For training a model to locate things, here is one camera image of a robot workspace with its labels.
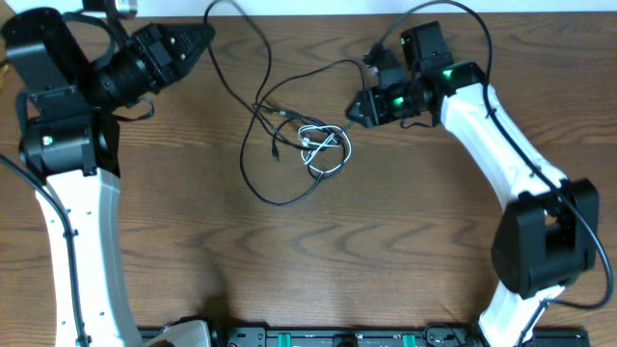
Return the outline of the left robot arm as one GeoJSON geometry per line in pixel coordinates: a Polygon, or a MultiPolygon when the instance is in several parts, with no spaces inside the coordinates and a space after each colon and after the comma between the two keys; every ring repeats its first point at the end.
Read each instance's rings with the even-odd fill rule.
{"type": "Polygon", "coordinates": [[[149,24],[127,33],[132,1],[88,1],[79,12],[39,7],[2,27],[21,164],[47,227],[59,346],[208,346],[206,321],[143,333],[122,268],[119,108],[149,101],[185,77],[214,38],[207,23],[149,24]]]}

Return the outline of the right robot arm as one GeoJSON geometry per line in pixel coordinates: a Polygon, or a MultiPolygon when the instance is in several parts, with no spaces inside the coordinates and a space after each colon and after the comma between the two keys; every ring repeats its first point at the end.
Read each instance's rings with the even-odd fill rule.
{"type": "Polygon", "coordinates": [[[466,337],[469,346],[585,346],[584,332],[541,330],[548,307],[591,270],[602,249],[599,194],[572,181],[530,143],[509,118],[474,62],[455,62],[441,26],[430,22],[402,33],[404,55],[381,43],[364,55],[379,83],[357,93],[347,118],[372,128],[416,125],[429,113],[468,151],[502,209],[491,258],[496,291],[466,337]]]}

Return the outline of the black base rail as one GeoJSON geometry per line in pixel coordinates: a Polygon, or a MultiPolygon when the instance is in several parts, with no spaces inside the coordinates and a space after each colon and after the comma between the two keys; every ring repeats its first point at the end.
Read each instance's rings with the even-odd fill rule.
{"type": "Polygon", "coordinates": [[[273,330],[236,327],[223,331],[204,321],[169,326],[163,330],[141,329],[146,346],[222,347],[416,347],[485,346],[480,334],[466,328],[435,324],[410,330],[273,330]]]}

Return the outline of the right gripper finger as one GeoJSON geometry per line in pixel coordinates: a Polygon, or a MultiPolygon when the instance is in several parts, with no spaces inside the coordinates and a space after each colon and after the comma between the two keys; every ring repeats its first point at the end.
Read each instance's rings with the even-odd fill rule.
{"type": "Polygon", "coordinates": [[[361,109],[349,109],[346,111],[346,118],[365,128],[371,127],[371,117],[361,109]]]}
{"type": "Polygon", "coordinates": [[[346,109],[347,114],[361,114],[363,102],[365,100],[365,92],[360,91],[356,93],[349,106],[346,109]]]}

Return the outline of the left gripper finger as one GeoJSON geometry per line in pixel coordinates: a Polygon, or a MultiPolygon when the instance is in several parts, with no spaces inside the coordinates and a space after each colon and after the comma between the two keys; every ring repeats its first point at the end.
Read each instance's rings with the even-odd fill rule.
{"type": "Polygon", "coordinates": [[[190,72],[209,45],[209,36],[177,36],[175,45],[178,52],[177,66],[181,72],[190,72]]]}
{"type": "Polygon", "coordinates": [[[169,24],[167,32],[182,46],[208,45],[215,37],[216,30],[207,23],[169,24]]]}

